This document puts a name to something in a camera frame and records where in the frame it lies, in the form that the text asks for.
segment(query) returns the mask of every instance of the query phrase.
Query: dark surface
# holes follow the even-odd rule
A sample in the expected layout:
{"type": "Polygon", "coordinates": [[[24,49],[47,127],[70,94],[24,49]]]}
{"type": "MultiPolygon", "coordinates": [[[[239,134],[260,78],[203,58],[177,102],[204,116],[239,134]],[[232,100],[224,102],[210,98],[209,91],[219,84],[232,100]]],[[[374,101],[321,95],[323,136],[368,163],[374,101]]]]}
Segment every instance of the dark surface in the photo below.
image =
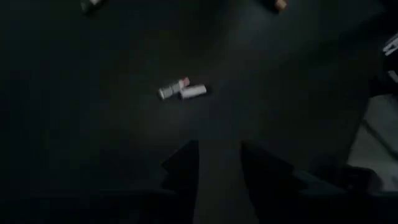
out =
{"type": "Polygon", "coordinates": [[[128,189],[189,139],[248,139],[314,170],[347,152],[384,41],[361,31],[382,12],[371,0],[279,15],[256,1],[114,0],[90,18],[78,1],[5,6],[8,197],[128,189]],[[213,94],[159,101],[185,76],[213,94]]]}

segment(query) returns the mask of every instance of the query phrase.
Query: dark floor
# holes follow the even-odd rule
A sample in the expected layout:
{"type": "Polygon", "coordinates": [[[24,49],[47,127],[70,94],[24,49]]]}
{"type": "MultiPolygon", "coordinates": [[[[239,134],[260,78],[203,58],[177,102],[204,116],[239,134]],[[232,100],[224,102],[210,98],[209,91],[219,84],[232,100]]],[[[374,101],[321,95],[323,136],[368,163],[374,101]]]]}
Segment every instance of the dark floor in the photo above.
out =
{"type": "Polygon", "coordinates": [[[205,142],[204,164],[226,158],[221,173],[239,168],[220,142],[240,139],[315,170],[347,155],[386,39],[377,0],[294,0],[279,15],[240,0],[114,0],[91,18],[78,1],[9,8],[7,197],[129,189],[189,139],[205,142]],[[159,101],[185,76],[214,93],[159,101]]]}

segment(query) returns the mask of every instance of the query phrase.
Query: small object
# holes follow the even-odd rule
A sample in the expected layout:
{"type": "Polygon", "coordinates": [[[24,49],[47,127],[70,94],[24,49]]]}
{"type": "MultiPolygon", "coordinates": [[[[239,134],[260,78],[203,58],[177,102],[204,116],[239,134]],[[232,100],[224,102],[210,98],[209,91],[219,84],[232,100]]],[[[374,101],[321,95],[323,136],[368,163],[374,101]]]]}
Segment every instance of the small object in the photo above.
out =
{"type": "Polygon", "coordinates": [[[81,0],[80,1],[81,10],[83,11],[84,14],[89,14],[98,6],[100,6],[103,1],[104,0],[81,0]]]}
{"type": "Polygon", "coordinates": [[[167,87],[160,88],[158,90],[159,96],[162,100],[169,98],[170,96],[179,93],[183,88],[189,86],[189,78],[180,79],[178,82],[173,83],[167,87]]]}
{"type": "Polygon", "coordinates": [[[287,4],[284,0],[276,0],[275,2],[275,7],[278,9],[278,11],[283,11],[286,8],[287,4]]]}
{"type": "Polygon", "coordinates": [[[196,97],[199,95],[203,95],[205,93],[208,93],[209,89],[206,88],[205,85],[196,85],[196,86],[191,86],[188,88],[184,88],[180,92],[181,99],[188,99],[192,97],[196,97]]]}

